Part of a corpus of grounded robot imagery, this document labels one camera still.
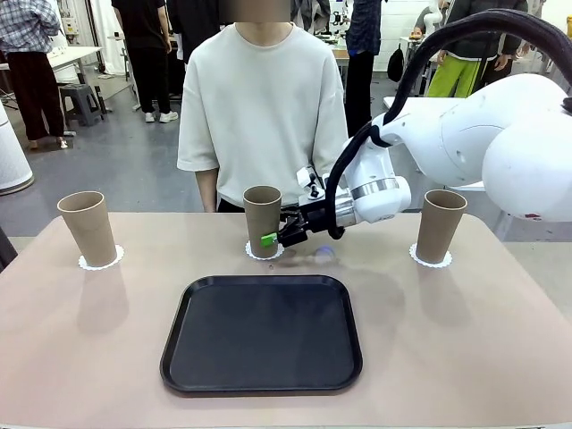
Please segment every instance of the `person's hand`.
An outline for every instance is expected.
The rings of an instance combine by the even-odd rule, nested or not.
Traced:
[[[523,56],[527,56],[530,52],[530,43],[525,43],[520,49],[518,49],[517,56],[522,58]]]
[[[501,55],[499,59],[497,59],[497,62],[494,64],[494,70],[496,72],[500,72],[502,69],[504,69],[509,63],[510,57],[511,55],[506,55],[506,54]]]
[[[447,56],[447,51],[443,50],[439,51],[439,55],[437,55],[437,63],[439,65],[443,65],[446,56]]]

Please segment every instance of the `gray stool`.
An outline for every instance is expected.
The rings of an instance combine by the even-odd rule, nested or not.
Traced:
[[[81,125],[92,126],[96,123],[96,118],[100,116],[103,119],[99,103],[96,96],[91,90],[90,85],[85,84],[69,84],[60,88],[62,96],[63,114],[65,115],[66,125],[70,125],[70,120],[80,121]],[[65,99],[71,99],[73,108],[67,110]]]

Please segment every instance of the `black plastic tray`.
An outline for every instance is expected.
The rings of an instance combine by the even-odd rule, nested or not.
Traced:
[[[362,368],[346,288],[322,275],[206,277],[183,293],[161,376],[184,394],[308,394]]]

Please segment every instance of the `brown paper cup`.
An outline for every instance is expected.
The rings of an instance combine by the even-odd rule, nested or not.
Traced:
[[[252,254],[255,257],[273,257],[278,251],[278,243],[263,248],[261,239],[278,232],[282,194],[271,186],[255,186],[245,190],[243,199]]]
[[[439,264],[465,213],[467,201],[450,190],[430,190],[425,194],[416,255],[429,264]]]
[[[105,266],[117,258],[103,194],[71,194],[57,203],[57,209],[89,266]]]

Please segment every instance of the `white cylinder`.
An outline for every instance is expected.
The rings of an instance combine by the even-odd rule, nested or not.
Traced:
[[[28,160],[0,103],[0,195],[27,188],[33,181]]]

